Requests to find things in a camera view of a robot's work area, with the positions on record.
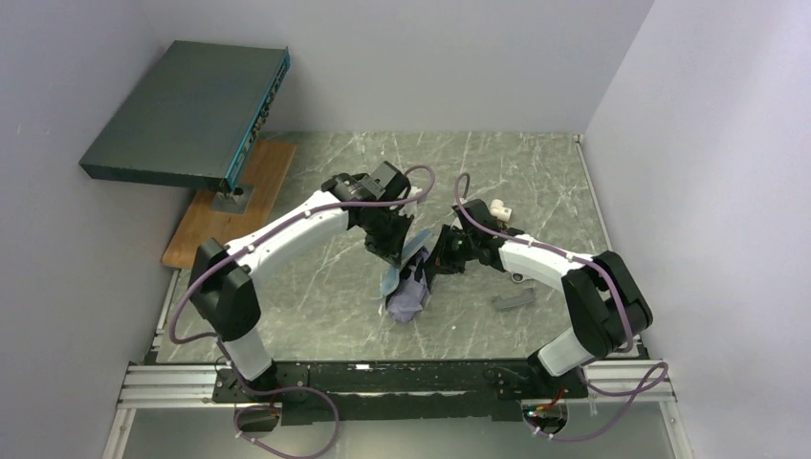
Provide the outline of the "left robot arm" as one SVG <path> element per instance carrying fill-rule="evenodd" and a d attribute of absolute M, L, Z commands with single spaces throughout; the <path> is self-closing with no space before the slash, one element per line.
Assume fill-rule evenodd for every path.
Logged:
<path fill-rule="evenodd" d="M 259 335 L 258 281 L 306 250 L 353 228 L 368 251 L 393 267 L 404 260 L 413 221 L 407 205 L 424 200 L 431 186 L 413 187 L 408 174 L 388 161 L 371 173 L 332 176 L 301 205 L 265 227 L 222 244 L 209 239 L 195 255 L 186 292 L 236 373 L 254 391 L 277 387 L 277 365 Z"/>

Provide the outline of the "white pipe elbow fitting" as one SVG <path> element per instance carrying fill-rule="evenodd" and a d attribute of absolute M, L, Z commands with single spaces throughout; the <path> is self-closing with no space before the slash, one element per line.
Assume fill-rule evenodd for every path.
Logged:
<path fill-rule="evenodd" d="M 498 222 L 509 224 L 512 218 L 513 210 L 504 205 L 504 202 L 499 199 L 491 201 L 489 206 L 490 215 Z"/>

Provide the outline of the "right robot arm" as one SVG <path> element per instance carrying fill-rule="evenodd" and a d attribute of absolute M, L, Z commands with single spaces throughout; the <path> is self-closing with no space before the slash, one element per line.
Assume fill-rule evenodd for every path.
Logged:
<path fill-rule="evenodd" d="M 520 229 L 503 227 L 480 200 L 453 210 L 459 223 L 442 227 L 423 265 L 428 278 L 462 273 L 468 263 L 477 261 L 564 295 L 570 327 L 528 359 L 541 375 L 561 377 L 578 366 L 626 351 L 634 337 L 652 324 L 647 301 L 614 251 L 588 255 L 542 243 Z"/>

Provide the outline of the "lilac umbrella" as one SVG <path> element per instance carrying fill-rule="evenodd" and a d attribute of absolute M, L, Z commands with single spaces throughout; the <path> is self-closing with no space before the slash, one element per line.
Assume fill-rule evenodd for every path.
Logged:
<path fill-rule="evenodd" d="M 420 248 L 398 272 L 396 286 L 385 300 L 385 309 L 393 320 L 409 322 L 424 309 L 429 291 L 425 267 L 428 256 L 428 250 Z"/>

